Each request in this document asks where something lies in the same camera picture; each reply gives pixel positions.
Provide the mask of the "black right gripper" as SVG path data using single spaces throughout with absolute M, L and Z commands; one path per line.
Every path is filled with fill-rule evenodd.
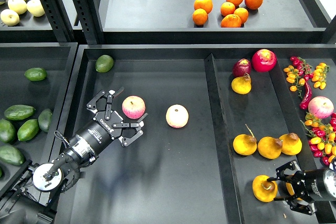
M 275 197 L 274 201 L 285 202 L 290 210 L 305 214 L 314 215 L 316 208 L 315 201 L 335 201 L 335 172 L 329 168 L 302 171 L 296 159 L 276 168 L 276 176 L 266 179 L 267 182 L 282 181 L 289 184 L 300 184 L 299 198 L 308 202 L 303 205 L 297 198 Z

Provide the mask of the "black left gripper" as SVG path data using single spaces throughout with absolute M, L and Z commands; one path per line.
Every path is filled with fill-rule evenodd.
M 124 123 L 123 118 L 112 109 L 114 98 L 124 91 L 100 90 L 87 104 L 86 109 L 95 115 L 84 127 L 76 132 L 79 140 L 84 140 L 91 151 L 98 155 L 114 140 L 119 140 L 122 147 L 127 147 L 143 135 L 143 120 L 148 116 L 144 113 L 136 122 Z M 131 137 L 123 136 L 123 131 L 134 130 Z

